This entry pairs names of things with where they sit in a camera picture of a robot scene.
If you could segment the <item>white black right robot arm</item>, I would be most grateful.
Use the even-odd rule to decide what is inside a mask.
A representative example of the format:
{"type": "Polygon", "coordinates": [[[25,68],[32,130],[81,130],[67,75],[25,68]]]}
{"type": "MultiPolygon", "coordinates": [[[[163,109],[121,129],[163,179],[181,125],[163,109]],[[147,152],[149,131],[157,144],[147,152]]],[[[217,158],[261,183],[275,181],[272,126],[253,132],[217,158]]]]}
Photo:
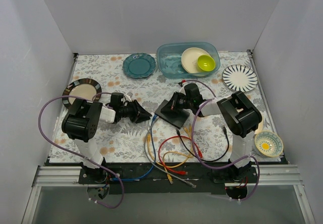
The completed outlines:
{"type": "Polygon", "coordinates": [[[180,128],[188,119],[187,110],[191,110],[195,118],[220,115],[233,134],[232,153],[228,164],[220,167],[211,166],[206,160],[197,156],[205,167],[218,171],[219,177],[240,182],[251,170],[250,156],[252,138],[262,121],[260,111],[253,105],[242,91],[237,91],[221,100],[204,99],[195,83],[187,84],[180,92],[175,92],[170,100],[164,100],[156,114],[163,120],[180,128]]]}

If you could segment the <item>black network switch box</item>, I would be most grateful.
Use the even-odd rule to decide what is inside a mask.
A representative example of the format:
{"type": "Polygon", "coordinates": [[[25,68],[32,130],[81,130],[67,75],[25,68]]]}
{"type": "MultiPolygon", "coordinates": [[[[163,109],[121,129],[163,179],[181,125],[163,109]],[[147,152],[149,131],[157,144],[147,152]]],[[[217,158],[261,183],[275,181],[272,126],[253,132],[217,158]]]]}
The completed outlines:
{"type": "Polygon", "coordinates": [[[162,108],[164,108],[168,103],[169,102],[167,100],[164,100],[154,113],[172,126],[178,129],[182,128],[189,118],[190,113],[183,109],[180,109],[178,113],[175,111],[163,112],[162,108]]]}

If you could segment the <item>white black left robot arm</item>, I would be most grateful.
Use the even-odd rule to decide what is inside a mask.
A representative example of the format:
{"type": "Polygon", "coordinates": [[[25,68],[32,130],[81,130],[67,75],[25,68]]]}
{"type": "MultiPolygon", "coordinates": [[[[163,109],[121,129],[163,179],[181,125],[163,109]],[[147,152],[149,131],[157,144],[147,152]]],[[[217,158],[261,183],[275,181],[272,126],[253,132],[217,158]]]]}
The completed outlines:
{"type": "Polygon", "coordinates": [[[116,124],[122,118],[133,123],[148,121],[151,114],[136,100],[122,93],[111,93],[110,102],[102,104],[76,98],[62,122],[62,131],[74,140],[85,160],[81,163],[87,177],[95,183],[103,183],[109,176],[106,169],[94,163],[105,162],[97,143],[94,141],[100,123],[116,124]]]}

